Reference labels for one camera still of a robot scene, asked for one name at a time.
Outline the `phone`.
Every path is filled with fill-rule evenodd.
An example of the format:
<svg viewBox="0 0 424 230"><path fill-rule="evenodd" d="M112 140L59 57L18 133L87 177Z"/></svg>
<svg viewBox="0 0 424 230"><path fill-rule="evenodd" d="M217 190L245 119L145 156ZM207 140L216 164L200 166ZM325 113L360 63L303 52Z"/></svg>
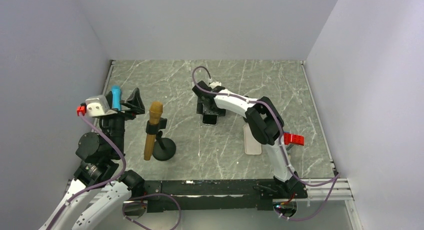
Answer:
<svg viewBox="0 0 424 230"><path fill-rule="evenodd" d="M205 125L216 125L218 122L219 116L215 113L209 114L209 113L203 113L202 114L202 123Z"/></svg>

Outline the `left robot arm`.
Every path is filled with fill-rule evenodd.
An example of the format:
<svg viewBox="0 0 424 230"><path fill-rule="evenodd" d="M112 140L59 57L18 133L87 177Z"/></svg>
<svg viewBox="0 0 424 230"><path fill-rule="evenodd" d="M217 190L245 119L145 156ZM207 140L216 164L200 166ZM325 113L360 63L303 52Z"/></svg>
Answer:
<svg viewBox="0 0 424 230"><path fill-rule="evenodd" d="M78 141L81 159L62 200L42 230L92 230L124 201L144 193L144 179L127 170L125 122L145 113L139 88L121 99L117 85L105 95L87 98L76 109L91 127Z"/></svg>

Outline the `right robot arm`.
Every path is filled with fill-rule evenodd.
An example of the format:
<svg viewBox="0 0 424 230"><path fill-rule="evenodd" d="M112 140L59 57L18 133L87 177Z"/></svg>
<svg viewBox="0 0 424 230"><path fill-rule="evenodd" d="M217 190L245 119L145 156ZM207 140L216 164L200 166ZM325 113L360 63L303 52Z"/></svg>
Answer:
<svg viewBox="0 0 424 230"><path fill-rule="evenodd" d="M258 183L253 186L254 190L260 192L263 198L308 197L306 186L300 182L288 159L284 145L284 122L268 97L249 98L235 94L222 86L211 88L204 81L196 83L192 91L205 108L213 111L231 111L242 116L253 138L268 154L274 182L270 186Z"/></svg>

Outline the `beige phone case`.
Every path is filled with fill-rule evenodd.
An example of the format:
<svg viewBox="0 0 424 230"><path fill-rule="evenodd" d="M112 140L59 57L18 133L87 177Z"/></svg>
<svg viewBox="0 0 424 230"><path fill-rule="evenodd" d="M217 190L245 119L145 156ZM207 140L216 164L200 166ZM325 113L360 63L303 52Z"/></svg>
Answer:
<svg viewBox="0 0 424 230"><path fill-rule="evenodd" d="M244 134L244 152L249 156L258 156L262 154L262 145L253 137L248 124L243 126Z"/></svg>

